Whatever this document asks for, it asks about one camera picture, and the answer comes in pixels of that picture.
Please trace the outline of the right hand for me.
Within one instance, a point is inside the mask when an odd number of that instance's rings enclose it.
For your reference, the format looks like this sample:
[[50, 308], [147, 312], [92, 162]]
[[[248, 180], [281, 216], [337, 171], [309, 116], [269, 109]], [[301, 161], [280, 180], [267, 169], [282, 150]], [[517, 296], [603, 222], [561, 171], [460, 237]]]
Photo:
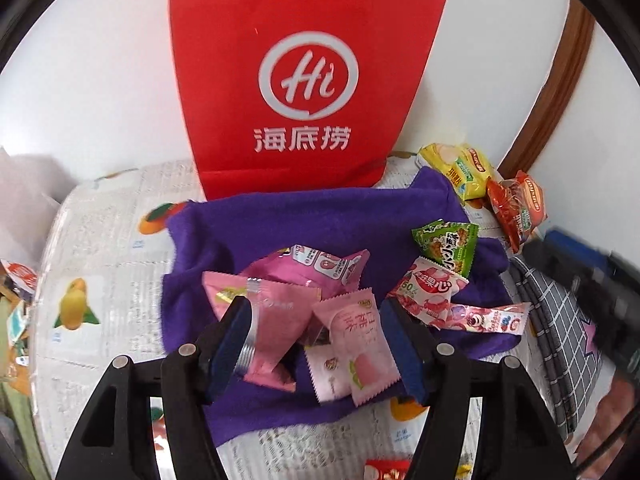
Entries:
[[[578, 463], [586, 460], [612, 434], [634, 407], [634, 402], [636, 402], [634, 387], [620, 374], [615, 374], [610, 391], [599, 402], [594, 419], [578, 445]], [[596, 462], [582, 472], [580, 478], [600, 479], [620, 454], [626, 440], [626, 436], [620, 436]]]

